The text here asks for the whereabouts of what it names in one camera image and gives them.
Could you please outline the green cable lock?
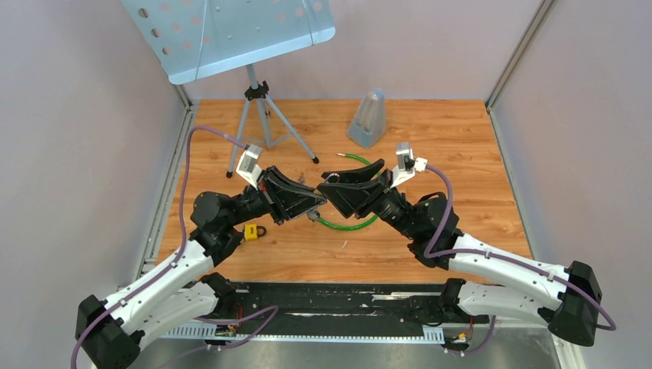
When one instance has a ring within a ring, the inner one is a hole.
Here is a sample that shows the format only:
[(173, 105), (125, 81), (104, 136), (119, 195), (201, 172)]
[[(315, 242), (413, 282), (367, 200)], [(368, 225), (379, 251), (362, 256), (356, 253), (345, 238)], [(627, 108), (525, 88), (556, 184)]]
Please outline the green cable lock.
[[(371, 164), (369, 160), (361, 157), (360, 155), (356, 155), (352, 153), (344, 153), (344, 152), (336, 152), (335, 154), (338, 157), (356, 161), (362, 166), (367, 166)], [(378, 220), (378, 216), (374, 214), (369, 214), (363, 218), (356, 218), (355, 216), (352, 216), (347, 221), (344, 219), (344, 217), (342, 217), (338, 221), (333, 221), (332, 218), (333, 215), (330, 218), (320, 217), (318, 220), (316, 220), (316, 222), (331, 230), (350, 232), (350, 231), (360, 231), (362, 229), (365, 229)]]

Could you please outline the yellow padlock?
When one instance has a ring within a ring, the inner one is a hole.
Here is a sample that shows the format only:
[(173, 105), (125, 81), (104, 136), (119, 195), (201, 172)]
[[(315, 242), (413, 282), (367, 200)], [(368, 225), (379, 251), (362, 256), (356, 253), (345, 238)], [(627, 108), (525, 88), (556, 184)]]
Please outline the yellow padlock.
[(243, 228), (243, 237), (246, 242), (256, 241), (267, 234), (267, 228), (257, 224), (245, 224)]

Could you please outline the small brass padlock with keys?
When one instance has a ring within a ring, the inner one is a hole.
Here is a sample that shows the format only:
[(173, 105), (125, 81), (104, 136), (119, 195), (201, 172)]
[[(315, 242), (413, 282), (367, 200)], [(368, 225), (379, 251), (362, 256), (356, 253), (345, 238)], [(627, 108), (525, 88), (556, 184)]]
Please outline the small brass padlock with keys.
[[(326, 174), (324, 176), (324, 183), (337, 183), (339, 181), (340, 181), (340, 175), (336, 174), (334, 172), (332, 172), (330, 174)], [(327, 202), (328, 202), (327, 200), (320, 201), (316, 205), (314, 205), (310, 210), (308, 210), (307, 213), (306, 213), (308, 219), (310, 221), (313, 221), (313, 222), (319, 221), (320, 218), (321, 218), (321, 215), (320, 215), (318, 209), (322, 205), (326, 204)]]

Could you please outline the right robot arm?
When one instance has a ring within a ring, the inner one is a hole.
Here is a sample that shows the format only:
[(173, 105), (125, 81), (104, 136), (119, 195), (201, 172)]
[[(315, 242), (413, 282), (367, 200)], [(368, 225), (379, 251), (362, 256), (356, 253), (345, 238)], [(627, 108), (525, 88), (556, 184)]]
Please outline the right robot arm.
[(545, 326), (573, 344), (591, 347), (602, 291), (593, 268), (582, 261), (548, 264), (493, 247), (458, 228), (452, 202), (443, 192), (410, 203), (378, 160), (364, 168), (323, 173), (318, 190), (346, 218), (372, 213), (409, 239), (408, 250), (429, 268), (475, 274), (494, 285), (451, 279), (439, 310), (449, 321), (464, 315), (495, 314)]

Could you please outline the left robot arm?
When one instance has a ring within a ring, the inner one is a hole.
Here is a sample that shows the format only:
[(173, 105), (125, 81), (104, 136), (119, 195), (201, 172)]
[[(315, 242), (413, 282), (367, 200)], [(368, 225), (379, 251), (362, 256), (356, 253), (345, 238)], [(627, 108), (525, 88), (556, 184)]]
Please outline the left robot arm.
[(195, 318), (227, 317), (234, 289), (213, 268), (229, 258), (245, 236), (238, 226), (265, 215), (276, 224), (326, 204), (315, 188), (284, 176), (275, 166), (258, 171), (237, 195), (205, 191), (195, 198), (195, 229), (163, 262), (128, 286), (78, 306), (70, 366), (85, 352), (97, 368), (127, 368), (153, 341)]

